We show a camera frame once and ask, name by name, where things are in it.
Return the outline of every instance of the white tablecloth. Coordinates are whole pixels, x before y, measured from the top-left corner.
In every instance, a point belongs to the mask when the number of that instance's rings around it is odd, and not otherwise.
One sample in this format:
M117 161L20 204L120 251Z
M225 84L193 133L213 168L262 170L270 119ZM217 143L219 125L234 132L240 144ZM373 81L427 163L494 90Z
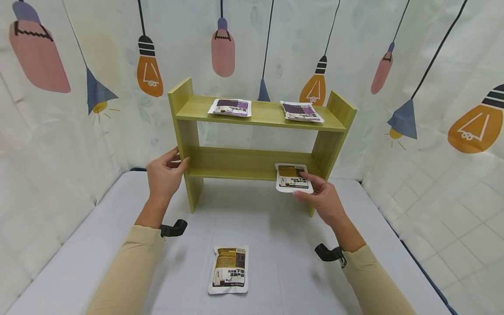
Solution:
M331 182L417 313L450 314L359 183ZM124 174L7 314L83 313L148 195L146 173ZM193 215L182 184L164 224L177 219L188 227L167 239L145 313L361 314L339 263L322 262L314 252L321 242L337 246L332 231L274 182L205 179ZM248 293L209 295L213 247L240 245L249 246Z

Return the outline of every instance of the white fabric backdrop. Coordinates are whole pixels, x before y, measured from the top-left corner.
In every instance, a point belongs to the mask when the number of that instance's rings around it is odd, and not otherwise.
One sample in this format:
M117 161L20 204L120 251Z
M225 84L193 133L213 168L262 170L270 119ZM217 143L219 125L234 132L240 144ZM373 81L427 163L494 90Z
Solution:
M415 97L418 140L399 139L404 151L390 147L386 121L411 97L462 0L410 2L389 78L372 95L374 73L406 2L342 0L327 52L327 91L359 112L332 177L365 179L373 201L460 314L504 311L497 298L504 292L497 272L504 267L502 140L472 156L446 140L460 116L504 83L504 4L468 1ZM218 1L143 1L164 83L163 96L153 98L136 78L142 34L136 1L28 3L53 34L72 91L43 91L26 79L9 43L12 3L0 0L0 275L6 279L0 281L0 312L122 172L175 146L165 96L171 87L192 77L197 94L257 99L271 9L271 0L224 1L236 69L222 78L212 69L210 49ZM323 55L336 7L335 0L275 1L265 71L272 101L299 99ZM70 21L87 66L119 97L108 102L110 118L101 114L99 123L88 115L86 66ZM305 152L315 138L215 123L200 124L199 132L206 146Z

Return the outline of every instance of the shelf board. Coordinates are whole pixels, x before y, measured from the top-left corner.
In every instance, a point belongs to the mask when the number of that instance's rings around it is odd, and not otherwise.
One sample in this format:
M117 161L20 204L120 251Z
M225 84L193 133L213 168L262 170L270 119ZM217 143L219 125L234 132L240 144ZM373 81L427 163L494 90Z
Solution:
M296 128L319 131L345 132L343 124L327 107L315 106L315 111L324 119L324 123L292 121L285 119L285 113L280 103L252 102L252 117L233 117L208 114L208 110L216 97L192 96L189 101L176 113L180 120L198 120L224 122L248 125L260 125L281 128Z
M187 174L193 177L276 181L275 163L304 164L320 171L311 153L193 147Z

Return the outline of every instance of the pendant lamp illustration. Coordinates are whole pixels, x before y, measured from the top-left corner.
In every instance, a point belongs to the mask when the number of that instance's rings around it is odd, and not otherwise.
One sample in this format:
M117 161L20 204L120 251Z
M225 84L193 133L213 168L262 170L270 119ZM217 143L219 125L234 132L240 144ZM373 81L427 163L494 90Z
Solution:
M70 84L51 32L23 0L14 2L12 9L17 21L10 25L9 41L26 78L39 89L69 93Z
M326 51L322 58L320 58L317 68L315 69L315 74L310 78L307 84L301 91L299 96L299 102L301 103L313 103L315 106L323 106L326 100L326 78L324 74L326 73L327 67L327 49L329 48L329 41L331 40L331 35L333 34L334 22L336 21L336 15L338 14L338 9L340 8L341 0L338 0L338 6L336 7L336 12L334 13L333 25L331 31L329 32L329 38L327 40Z
M396 46L395 41L397 33L399 33L399 29L401 28L401 24L403 23L404 14L408 9L409 2L410 0L408 0L408 2L406 3L406 7L404 8L401 21L399 22L399 26L397 27L396 30L396 35L394 35L394 39L392 40L392 43L389 46L389 50L387 50L382 60L380 61L380 64L378 65L378 69L376 71L376 74L374 75L373 84L371 85L372 94L376 94L382 89L383 85L385 84L385 81L387 80L387 77L389 76L390 69L392 68L392 63L394 62L394 59L392 58L392 51L394 51L394 47Z
M275 0L271 1L271 12L270 12L270 24L268 26L268 38L266 39L266 52L264 53L264 65L263 65L263 77L261 78L261 85L259 86L259 97L258 101L269 102L270 96L268 95L268 89L266 88L266 83L264 82L264 72L266 70L266 59L268 57L268 45L270 44L270 31L271 31L271 18L273 17L273 5Z
M84 60L84 65L86 66L86 82L88 89L88 115L91 113L95 114L93 118L93 125L95 123L96 117L98 117L98 123L100 123L100 117L103 113L105 116L110 118L110 116L105 112L107 109L107 102L116 98L119 98L112 91L110 91L106 86L104 86L100 81L96 79L94 74L89 70L86 58L82 52L81 44L75 34L73 25L71 25L72 32L74 33L75 39L77 40L77 46L81 52L82 59ZM119 111L118 109L110 108L109 110Z
M448 32L445 34L443 40L439 44L439 47L437 48L437 51L435 52L434 57L432 57L432 60L430 61L430 64L427 67L427 70L423 74L423 77L420 80L420 83L418 84L418 87L416 88L415 92L413 92L413 95L411 96L411 98L406 103L404 103L404 105L399 107L394 112L394 114L392 115L392 118L390 118L389 121L387 122L391 126L390 132L388 133L390 138L399 139L402 136L407 136L412 139L417 138L413 98L415 97L416 93L418 92L418 90L422 86L423 82L425 81L425 78L427 77L427 74L429 73L430 69L432 68L432 65L434 64L434 61L436 60L437 55L441 51L441 48L443 47L446 39L448 38L453 27L455 26L455 24L459 20L460 16L462 15L462 11L464 10L466 3L467 3L467 0L464 0L457 17L455 18L455 20L451 24L450 28L448 29Z
M212 67L217 75L227 78L234 73L234 39L227 30L224 19L223 0L221 17L217 21L217 31L212 36Z
M504 84L491 90L481 102L456 121L448 142L462 153L480 153L490 148L502 129Z
M138 39L138 48L140 50L140 58L137 66L138 85L145 93L150 96L160 97L163 95L163 80L159 73L158 64L156 61L156 53L154 52L154 43L147 35L145 35L144 14L142 12L141 0L138 0L138 9L140 12L140 22L142 23L142 36Z

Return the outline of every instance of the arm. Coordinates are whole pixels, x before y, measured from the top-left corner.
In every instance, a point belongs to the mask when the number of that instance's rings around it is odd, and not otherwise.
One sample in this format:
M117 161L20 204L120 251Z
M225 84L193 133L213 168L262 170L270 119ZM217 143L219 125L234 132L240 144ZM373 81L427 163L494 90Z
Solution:
M161 223L180 186L188 159L177 148L147 165L150 196L98 287L86 314L141 314L154 269L163 253Z
M315 175L301 175L311 181L316 192L313 195L295 192L294 195L300 201L311 203L323 221L333 229L347 260L343 273L357 296L362 313L415 314L408 300L376 260L371 248L346 215L334 185Z

